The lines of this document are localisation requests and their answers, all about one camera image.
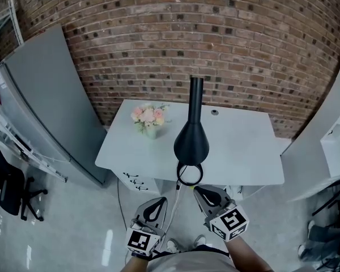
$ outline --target forearm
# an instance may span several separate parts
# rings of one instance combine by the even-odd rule
[[[148,261],[132,257],[121,272],[146,272]]]
[[[233,263],[240,272],[267,272],[272,268],[241,238],[226,242]]]

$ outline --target person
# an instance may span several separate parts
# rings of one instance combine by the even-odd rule
[[[340,258],[340,228],[320,227],[312,220],[308,225],[307,238],[298,250],[302,262],[327,262]]]
[[[180,244],[170,239],[168,252],[152,259],[132,257],[121,272],[271,272],[271,267],[240,237],[224,242],[229,253],[206,245],[199,236],[193,249],[181,252]]]

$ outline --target white desk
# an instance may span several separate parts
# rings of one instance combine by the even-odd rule
[[[131,189],[147,188],[158,193],[159,180],[177,180],[178,160],[173,145],[188,119],[188,104],[166,103],[169,109],[165,119],[171,122],[165,123],[158,137],[152,140],[137,132],[130,117],[135,107],[147,102],[124,100],[98,153],[96,165],[111,169]],[[151,102],[155,106],[161,103]],[[267,113],[203,105],[201,122],[210,146],[209,155],[202,163],[201,184],[274,185],[284,182],[279,142]],[[196,181],[198,171],[188,167],[183,176],[186,181]]]

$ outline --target black bottle-shaped object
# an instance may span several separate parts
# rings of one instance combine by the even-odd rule
[[[203,79],[190,78],[188,121],[174,143],[174,152],[183,165],[202,163],[209,153],[209,142],[200,122],[203,97]]]

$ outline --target brick wall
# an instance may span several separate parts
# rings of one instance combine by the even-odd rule
[[[25,40],[61,23],[93,107],[110,125],[123,98],[267,112],[293,137],[320,105],[340,56],[340,0],[17,0]],[[7,0],[0,0],[0,9]],[[8,25],[0,57],[12,49]]]

